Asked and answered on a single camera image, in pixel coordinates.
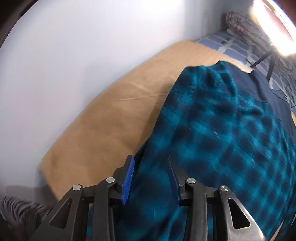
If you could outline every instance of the teal patterned fabric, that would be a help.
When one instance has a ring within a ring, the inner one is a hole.
[[[278,239],[288,230],[296,211],[295,126],[287,133],[273,106],[237,87],[229,68],[219,62],[180,74],[141,150],[129,200],[116,211],[117,240],[183,240],[187,208],[172,197],[168,157],[204,185],[229,186],[268,239],[283,220]],[[243,78],[255,83],[257,74]]]

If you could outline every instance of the blue plaid cloth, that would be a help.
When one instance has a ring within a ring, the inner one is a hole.
[[[295,126],[266,102],[258,73],[243,78],[260,100],[237,86],[231,68],[218,62],[180,74],[141,150],[129,200],[116,211],[117,240],[183,240],[187,207],[172,196],[168,157],[204,185],[229,186],[268,239],[283,220],[278,240],[287,232],[296,212]]]

